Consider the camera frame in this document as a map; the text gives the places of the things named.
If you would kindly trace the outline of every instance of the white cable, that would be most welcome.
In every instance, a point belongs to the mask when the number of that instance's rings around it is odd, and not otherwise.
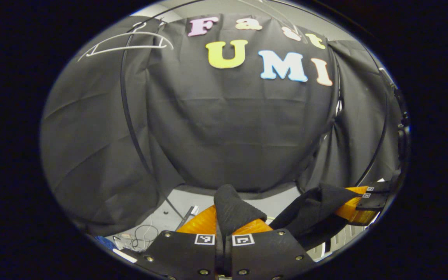
[[[151,218],[151,215],[150,215],[150,226],[149,226],[148,229],[144,232],[144,235],[143,235],[143,244],[144,244],[143,251],[146,250],[146,234],[147,234],[148,231],[151,229],[151,226],[152,226],[152,225],[153,225],[153,219]]]

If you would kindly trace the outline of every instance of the pink letter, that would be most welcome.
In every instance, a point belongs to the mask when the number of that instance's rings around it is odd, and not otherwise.
[[[191,36],[206,34],[207,31],[204,29],[204,27],[207,30],[209,30],[210,28],[212,28],[212,25],[214,23],[216,23],[217,21],[219,21],[219,18],[217,18],[216,16],[207,17],[207,18],[199,18],[199,19],[194,19],[194,20],[190,21],[190,23],[192,24],[192,27],[191,27],[191,32],[188,33],[188,36],[191,37]]]

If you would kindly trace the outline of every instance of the blue object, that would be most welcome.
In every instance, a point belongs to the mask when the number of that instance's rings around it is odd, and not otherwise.
[[[107,247],[110,250],[118,249],[117,246],[115,246],[115,243],[103,236],[95,236],[94,239],[98,240],[98,242],[100,242],[103,246]]]

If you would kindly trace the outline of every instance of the letter m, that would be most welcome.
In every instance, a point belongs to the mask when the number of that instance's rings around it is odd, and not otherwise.
[[[261,50],[258,54],[264,61],[264,71],[260,74],[260,78],[263,79],[275,79],[276,73],[272,71],[272,68],[276,70],[278,75],[284,79],[288,69],[290,74],[288,78],[292,81],[306,82],[307,76],[304,74],[304,68],[302,66],[303,56],[300,53],[289,52],[286,54],[284,60],[281,60],[279,56],[272,50]]]

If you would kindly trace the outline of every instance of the light blue letter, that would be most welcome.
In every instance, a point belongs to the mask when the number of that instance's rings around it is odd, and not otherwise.
[[[284,79],[288,69],[290,74],[288,78],[292,81],[306,82],[307,76],[304,74],[302,67],[303,56],[300,53],[289,52],[286,54],[285,60],[281,60],[279,56],[272,50],[261,50],[258,52],[264,61],[264,72],[260,74],[260,78],[273,80],[276,74],[272,71],[272,67],[276,69],[279,76]]]

